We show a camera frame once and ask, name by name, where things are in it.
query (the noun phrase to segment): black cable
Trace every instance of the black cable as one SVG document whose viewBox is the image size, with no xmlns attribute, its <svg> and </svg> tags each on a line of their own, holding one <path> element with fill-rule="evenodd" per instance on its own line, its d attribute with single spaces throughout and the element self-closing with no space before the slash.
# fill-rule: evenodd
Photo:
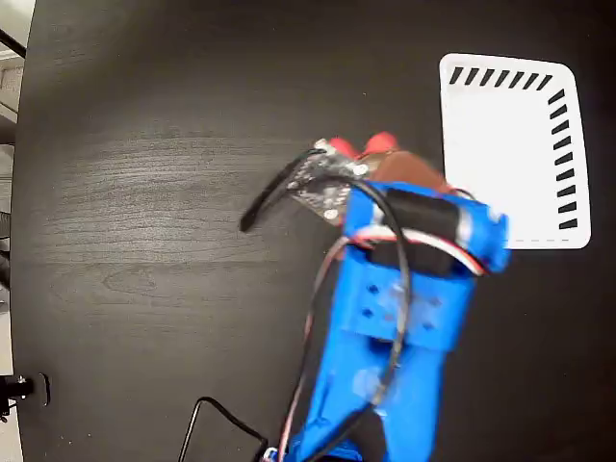
<svg viewBox="0 0 616 462">
<path fill-rule="evenodd" d="M 26 47 L 11 37 L 9 34 L 0 29 L 0 43 L 8 46 L 12 49 L 16 54 L 18 54 L 22 58 L 26 58 Z"/>
<path fill-rule="evenodd" d="M 451 188 L 451 190 L 454 191 L 455 193 L 466 195 L 471 200 L 476 200 L 474 195 L 472 195 L 470 192 L 466 190 L 463 190 L 462 188 Z"/>
<path fill-rule="evenodd" d="M 177 459 L 178 462 L 184 462 L 184 459 L 186 458 L 186 452 L 189 448 L 189 442 L 191 441 L 191 436 L 193 436 L 193 430 L 194 430 L 194 424 L 196 423 L 196 417 L 199 414 L 199 410 L 201 409 L 201 404 L 204 402 L 212 404 L 212 406 L 214 406 L 214 408 L 217 411 L 219 411 L 219 413 L 222 414 L 222 416 L 224 416 L 224 418 L 226 418 L 227 421 L 229 421 L 231 424 L 239 428 L 244 433 L 247 433 L 248 435 L 252 436 L 256 440 L 259 440 L 261 442 L 261 445 L 259 445 L 257 452 L 255 452 L 254 457 L 252 458 L 253 462 L 259 462 L 259 460 L 261 460 L 261 456 L 268 448 L 268 445 L 269 445 L 268 439 L 265 436 L 262 436 L 258 431 L 251 428 L 246 423 L 242 422 L 240 419 L 235 417 L 222 404 L 220 404 L 218 401 L 216 401 L 212 397 L 201 397 L 194 404 L 194 409 L 192 411 L 191 420 L 189 421 L 189 426 L 186 430 L 186 436 L 184 437 L 184 443 L 182 443 L 182 448 L 180 449 L 180 455 Z"/>
<path fill-rule="evenodd" d="M 268 200 L 268 198 L 273 194 L 276 188 L 278 188 L 291 175 L 291 173 L 293 173 L 293 170 L 299 164 L 301 164 L 305 159 L 314 154 L 322 154 L 324 152 L 325 151 L 323 149 L 308 149 L 306 152 L 301 153 L 299 156 L 286 164 L 284 168 L 282 168 L 278 173 L 276 173 L 276 175 L 271 180 L 269 180 L 268 185 L 265 186 L 261 193 L 254 198 L 250 206 L 246 209 L 246 211 L 240 218 L 240 231 L 245 233 L 248 229 L 252 227 L 255 220 L 262 212 L 263 206 Z"/>
<path fill-rule="evenodd" d="M 393 381 L 394 375 L 396 373 L 396 368 L 398 367 L 398 360 L 402 352 L 402 348 L 404 345 L 404 337 L 406 335 L 406 325 L 410 318 L 411 311 L 411 271 L 409 269 L 408 258 L 406 255 L 406 240 L 404 238 L 402 228 L 399 225 L 396 213 L 394 212 L 389 202 L 387 201 L 387 198 L 383 195 L 381 191 L 379 191 L 366 180 L 338 174 L 324 174 L 322 176 L 300 182 L 295 187 L 285 190 L 278 197 L 276 197 L 276 200 L 290 195 L 291 193 L 294 193 L 296 191 L 303 190 L 309 186 L 323 183 L 342 183 L 351 185 L 353 188 L 367 195 L 378 206 L 378 208 L 381 209 L 383 215 L 385 216 L 385 219 L 387 219 L 389 226 L 392 228 L 392 231 L 397 237 L 396 247 L 398 251 L 399 270 L 403 284 L 402 289 L 404 297 L 402 300 L 403 306 L 398 313 L 397 334 L 394 343 L 392 344 L 387 369 L 380 376 L 380 383 L 376 393 L 374 394 L 370 402 L 367 403 L 363 408 L 349 414 L 343 420 L 343 422 L 334 430 L 329 441 L 325 443 L 325 445 L 323 445 L 321 448 L 319 448 L 314 454 L 308 457 L 308 459 L 306 459 L 306 462 L 314 462 L 321 457 L 324 457 L 332 449 L 338 446 L 352 431 L 352 429 L 361 421 L 361 419 L 363 419 L 367 414 L 369 414 L 374 409 L 374 407 L 376 407 L 384 398 Z M 249 209 L 249 212 L 251 214 L 251 222 L 244 229 L 241 228 L 243 231 L 248 230 L 250 226 L 254 224 L 256 218 L 259 215 L 259 212 L 263 207 L 263 204 L 265 203 L 265 199 L 261 200 L 260 203 L 255 207 L 256 202 L 257 201 L 253 202 L 251 208 Z"/>
</svg>

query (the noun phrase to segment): black power cord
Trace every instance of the black power cord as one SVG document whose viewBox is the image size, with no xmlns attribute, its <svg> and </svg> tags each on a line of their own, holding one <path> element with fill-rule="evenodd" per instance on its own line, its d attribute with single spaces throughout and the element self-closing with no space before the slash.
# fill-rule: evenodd
<svg viewBox="0 0 616 462">
<path fill-rule="evenodd" d="M 282 170 L 280 170 L 276 175 L 269 180 L 269 183 L 265 188 L 261 191 L 259 195 L 257 195 L 250 206 L 246 209 L 242 217 L 240 218 L 240 231 L 245 233 L 248 231 L 252 225 L 257 220 L 257 217 L 264 209 L 266 201 L 270 198 L 270 196 L 276 191 L 276 189 L 293 173 L 293 170 L 299 164 L 301 164 L 308 157 L 315 154 L 323 154 L 325 152 L 324 149 L 308 149 L 307 151 L 299 154 L 296 158 L 286 164 Z"/>
<path fill-rule="evenodd" d="M 184 462 L 184 459 L 186 458 L 186 452 L 189 448 L 191 436 L 193 436 L 194 424 L 196 423 L 196 418 L 199 414 L 199 411 L 201 410 L 201 404 L 203 404 L 204 402 L 212 404 L 212 406 L 214 406 L 214 408 L 217 411 L 219 411 L 219 413 L 222 414 L 222 416 L 224 416 L 224 418 L 227 421 L 229 421 L 231 424 L 239 428 L 244 433 L 247 433 L 248 435 L 252 436 L 256 440 L 259 440 L 261 444 L 259 445 L 257 452 L 255 452 L 252 458 L 252 462 L 259 462 L 261 460 L 261 456 L 268 448 L 268 445 L 269 445 L 268 439 L 265 436 L 262 436 L 258 431 L 251 428 L 246 423 L 242 422 L 240 419 L 235 417 L 233 414 L 231 414 L 231 412 L 227 408 L 225 408 L 222 404 L 220 404 L 218 401 L 216 401 L 214 398 L 211 398 L 211 397 L 201 397 L 194 404 L 194 409 L 191 415 L 191 421 L 189 422 L 189 426 L 186 430 L 186 436 L 184 437 L 184 443 L 182 443 L 182 448 L 180 449 L 180 455 L 177 459 L 178 462 Z"/>
<path fill-rule="evenodd" d="M 274 180 L 278 179 L 281 175 L 279 173 Z M 282 183 L 284 180 L 279 180 L 276 185 Z M 402 232 L 402 228 L 399 225 L 398 218 L 396 213 L 392 209 L 391 205 L 387 201 L 387 198 L 383 195 L 381 191 L 371 185 L 369 182 L 357 179 L 353 177 L 347 177 L 344 175 L 338 174 L 324 174 L 322 176 L 312 178 L 310 180 L 300 182 L 293 188 L 288 188 L 281 194 L 279 194 L 273 201 L 270 203 L 266 203 L 268 197 L 273 193 L 274 188 L 270 186 L 274 183 L 269 183 L 268 187 L 265 191 L 263 191 L 257 200 L 253 201 L 252 205 L 248 209 L 248 211 L 244 214 L 241 220 L 241 230 L 247 231 L 256 221 L 259 213 L 263 208 L 269 207 L 273 205 L 279 199 L 290 195 L 291 193 L 295 193 L 296 191 L 303 190 L 305 188 L 321 185 L 324 183 L 338 183 L 338 184 L 346 184 L 350 185 L 353 188 L 361 191 L 365 195 L 367 195 L 381 211 L 383 215 L 387 219 L 392 231 L 396 235 L 396 247 L 398 251 L 398 262 L 399 262 L 399 270 L 400 276 L 402 279 L 402 289 L 403 289 L 403 300 L 402 305 L 400 307 L 400 312 L 398 313 L 398 322 L 397 322 L 397 332 L 396 338 L 391 347 L 390 358 L 388 361 L 387 369 L 380 376 L 380 383 L 377 387 L 377 390 L 372 397 L 372 399 L 366 403 L 364 407 L 361 409 L 350 413 L 343 422 L 334 430 L 332 435 L 330 435 L 329 440 L 325 443 L 321 448 L 317 449 L 317 451 L 312 454 L 310 457 L 306 459 L 307 462 L 315 462 L 320 458 L 326 456 L 330 451 L 332 451 L 336 446 L 338 446 L 344 439 L 348 436 L 348 434 L 361 422 L 361 420 L 371 413 L 371 411 L 383 400 L 387 391 L 389 390 L 390 385 L 394 379 L 396 374 L 396 369 L 398 367 L 399 357 L 402 353 L 402 348 L 404 346 L 404 337 L 406 336 L 406 326 L 410 319 L 410 311 L 411 311 L 411 271 L 409 269 L 408 257 L 406 254 L 404 233 Z M 303 368 L 305 366 L 305 351 L 302 355 L 302 371 L 300 371 L 299 377 L 303 375 Z"/>
</svg>

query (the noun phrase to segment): black stripe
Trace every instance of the black stripe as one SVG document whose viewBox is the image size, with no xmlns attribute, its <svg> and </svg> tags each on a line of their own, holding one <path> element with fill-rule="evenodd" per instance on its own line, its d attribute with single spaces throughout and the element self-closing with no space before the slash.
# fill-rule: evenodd
<svg viewBox="0 0 616 462">
<path fill-rule="evenodd" d="M 569 168 L 568 170 L 556 175 L 556 181 L 566 180 L 567 178 L 572 178 L 574 175 L 574 170 L 572 168 Z"/>
<path fill-rule="evenodd" d="M 574 153 L 570 152 L 569 154 L 565 154 L 562 157 L 559 157 L 558 159 L 556 159 L 554 161 L 554 165 L 555 166 L 559 166 L 561 164 L 564 164 L 565 162 L 569 162 L 569 161 L 573 161 L 574 160 Z"/>
<path fill-rule="evenodd" d="M 564 214 L 565 212 L 573 212 L 574 210 L 578 209 L 578 203 L 577 202 L 570 202 L 566 205 L 563 205 L 561 207 L 558 207 L 558 213 L 559 214 Z"/>
<path fill-rule="evenodd" d="M 464 85 L 470 85 L 478 72 L 479 69 L 477 67 L 473 67 L 471 69 L 471 72 L 469 72 L 469 76 L 466 78 L 466 82 L 464 82 Z"/>
<path fill-rule="evenodd" d="M 552 98 L 550 98 L 548 100 L 548 104 L 552 104 L 555 103 L 556 101 L 558 101 L 560 98 L 564 98 L 565 97 L 565 90 L 561 90 L 559 91 L 557 94 L 555 94 Z"/>
<path fill-rule="evenodd" d="M 556 193 L 556 197 L 564 197 L 565 195 L 575 194 L 576 193 L 576 185 L 571 185 L 564 190 L 560 190 Z"/>
<path fill-rule="evenodd" d="M 563 104 L 561 107 L 559 107 L 556 111 L 554 111 L 553 113 L 550 114 L 550 119 L 552 118 L 557 118 L 558 116 L 562 116 L 563 114 L 565 114 L 567 112 L 567 105 Z"/>
<path fill-rule="evenodd" d="M 490 77 L 492 77 L 492 74 L 494 74 L 494 69 L 486 69 L 481 82 L 479 82 L 479 86 L 484 87 L 485 84 L 488 83 L 488 80 L 490 80 Z"/>
<path fill-rule="evenodd" d="M 533 72 L 532 74 L 530 74 L 530 77 L 528 77 L 528 80 L 526 80 L 526 83 L 524 84 L 524 87 L 522 88 L 522 90 L 528 90 L 528 87 L 530 87 L 532 83 L 535 80 L 537 80 L 537 77 L 539 77 L 539 74 L 536 72 Z"/>
<path fill-rule="evenodd" d="M 565 120 L 564 122 L 556 125 L 552 128 L 552 134 L 555 135 L 558 132 L 562 132 L 564 129 L 569 128 L 569 120 Z"/>
<path fill-rule="evenodd" d="M 559 141 L 558 143 L 554 145 L 553 149 L 555 151 L 556 149 L 560 149 L 561 147 L 564 147 L 567 144 L 571 144 L 571 137 L 563 138 L 561 141 Z"/>
<path fill-rule="evenodd" d="M 449 80 L 449 84 L 450 85 L 455 84 L 455 82 L 458 80 L 458 77 L 460 77 L 461 73 L 462 73 L 462 67 L 457 67 L 456 69 L 454 69 L 453 74 L 451 75 L 451 80 Z"/>
<path fill-rule="evenodd" d="M 518 82 L 520 82 L 520 79 L 522 79 L 523 75 L 524 73 L 521 70 L 516 72 L 516 75 L 513 76 L 513 80 L 509 84 L 509 87 L 513 89 L 516 85 L 518 85 Z"/>
<path fill-rule="evenodd" d="M 541 83 L 539 84 L 539 87 L 537 87 L 537 91 L 542 90 L 543 87 L 547 85 L 551 79 L 552 79 L 552 76 L 550 74 L 546 75 L 541 81 Z"/>
<path fill-rule="evenodd" d="M 501 72 L 499 79 L 497 80 L 497 83 L 495 84 L 495 87 L 500 87 L 504 79 L 507 77 L 507 75 L 509 75 L 508 70 L 504 70 L 503 72 Z"/>
<path fill-rule="evenodd" d="M 569 221 L 565 221 L 564 223 L 560 223 L 558 225 L 558 229 L 569 229 L 569 228 L 577 228 L 578 227 L 578 219 L 570 219 Z"/>
</svg>

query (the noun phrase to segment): wire bundle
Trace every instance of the wire bundle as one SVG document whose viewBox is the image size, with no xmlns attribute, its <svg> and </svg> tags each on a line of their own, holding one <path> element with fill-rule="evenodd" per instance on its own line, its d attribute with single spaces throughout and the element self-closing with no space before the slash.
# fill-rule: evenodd
<svg viewBox="0 0 616 462">
<path fill-rule="evenodd" d="M 286 178 L 288 178 L 293 173 L 294 169 L 301 163 L 301 161 L 313 154 L 318 154 L 320 152 L 322 152 L 322 150 L 311 149 L 301 154 L 296 159 L 287 164 L 283 168 L 283 170 L 281 170 L 268 183 L 266 188 L 255 198 L 248 210 L 244 213 L 240 221 L 240 229 L 244 232 L 249 230 L 256 222 L 257 217 L 261 214 L 263 210 L 271 207 L 287 195 L 296 193 L 297 191 L 303 190 L 309 186 L 331 183 L 350 185 L 354 189 L 357 189 L 367 195 L 383 212 L 384 218 L 387 219 L 387 222 L 390 224 L 389 226 L 369 225 L 358 230 L 353 237 L 340 237 L 331 246 L 331 248 L 325 255 L 325 258 L 323 259 L 323 262 L 321 263 L 321 267 L 315 278 L 310 309 L 304 325 L 304 343 L 299 365 L 299 371 L 296 377 L 294 390 L 287 407 L 286 418 L 281 425 L 281 436 L 280 443 L 278 446 L 277 458 L 279 462 L 283 462 L 284 460 L 293 424 L 295 409 L 297 407 L 297 403 L 299 401 L 299 397 L 301 395 L 301 391 L 305 382 L 306 362 L 308 351 L 310 350 L 312 341 L 312 325 L 316 311 L 315 299 L 317 294 L 319 293 L 322 282 L 324 281 L 326 275 L 331 268 L 331 264 L 341 254 L 345 246 L 349 244 L 354 244 L 359 245 L 363 248 L 367 248 L 370 247 L 372 243 L 379 241 L 395 242 L 397 247 L 399 271 L 402 280 L 403 298 L 400 301 L 396 325 L 396 337 L 390 349 L 388 365 L 385 371 L 379 377 L 380 380 L 376 392 L 374 393 L 371 400 L 368 401 L 361 409 L 350 413 L 343 420 L 343 422 L 334 430 L 333 434 L 330 435 L 328 441 L 306 459 L 306 461 L 308 462 L 315 462 L 320 458 L 326 456 L 330 451 L 332 451 L 334 448 L 336 448 L 336 446 L 338 446 L 342 441 L 344 441 L 348 434 L 353 431 L 353 429 L 361 422 L 361 420 L 380 404 L 380 402 L 386 396 L 390 385 L 392 384 L 396 369 L 398 367 L 398 360 L 404 346 L 404 338 L 406 336 L 407 323 L 410 319 L 412 302 L 411 272 L 409 269 L 409 259 L 406 254 L 406 247 L 404 245 L 404 241 L 414 244 L 427 244 L 433 246 L 452 256 L 472 274 L 481 275 L 485 273 L 485 268 L 480 264 L 480 262 L 478 262 L 477 259 L 473 257 L 470 253 L 468 253 L 465 249 L 456 245 L 455 243 L 417 230 L 403 230 L 399 225 L 399 220 L 396 216 L 396 213 L 387 201 L 385 195 L 365 180 L 346 177 L 338 174 L 324 174 L 322 176 L 301 182 L 295 185 L 293 188 L 286 188 L 285 190 L 279 192 L 277 195 L 274 195 L 276 190 L 278 190 L 278 187 L 284 182 Z"/>
</svg>

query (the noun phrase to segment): red and white wire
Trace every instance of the red and white wire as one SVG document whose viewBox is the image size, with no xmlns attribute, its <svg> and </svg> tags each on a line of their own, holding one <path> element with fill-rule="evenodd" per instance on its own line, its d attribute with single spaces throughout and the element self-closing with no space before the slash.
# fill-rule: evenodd
<svg viewBox="0 0 616 462">
<path fill-rule="evenodd" d="M 459 245 L 415 229 L 403 229 L 402 231 L 409 242 L 426 244 L 431 247 L 438 248 L 456 259 L 470 272 L 477 276 L 485 273 L 485 268 L 483 265 L 481 265 L 473 255 Z M 389 226 L 382 224 L 371 224 L 360 228 L 355 235 L 353 235 L 351 240 L 358 244 L 370 241 L 395 241 L 396 235 Z"/>
<path fill-rule="evenodd" d="M 315 277 L 315 282 L 313 285 L 313 294 L 312 294 L 313 298 L 319 292 L 319 288 L 323 282 L 323 279 L 327 275 L 327 272 L 329 271 L 329 267 L 331 267 L 331 264 L 336 260 L 336 258 L 344 250 L 345 246 L 349 243 L 350 243 L 350 238 L 348 238 L 347 236 L 341 236 L 340 238 L 336 240 L 336 242 L 331 247 L 329 247 L 329 250 L 327 250 L 327 253 L 325 254 L 325 257 L 323 258 L 323 261 L 321 263 L 321 266 L 319 267 L 319 270 L 317 271 L 317 276 Z M 310 335 L 310 331 L 312 330 L 313 320 L 315 318 L 313 301 L 314 300 L 312 300 L 310 303 L 311 309 L 308 313 L 308 316 L 306 316 L 306 323 L 304 324 L 304 344 L 307 341 L 308 336 Z M 291 426 L 293 424 L 293 417 L 294 417 L 295 409 L 297 408 L 297 402 L 299 401 L 299 396 L 301 395 L 301 390 L 303 388 L 304 381 L 305 381 L 304 373 L 305 372 L 302 371 L 301 377 L 299 378 L 299 381 L 297 382 L 297 387 L 295 388 L 293 392 L 293 398 L 291 401 L 291 405 L 289 406 L 287 417 L 285 419 L 285 423 L 284 423 L 283 430 L 282 430 L 282 435 L 280 436 L 280 444 L 278 446 L 278 462 L 283 462 L 285 458 L 285 451 L 287 450 L 287 445 L 289 444 L 289 435 L 291 434 Z"/>
</svg>

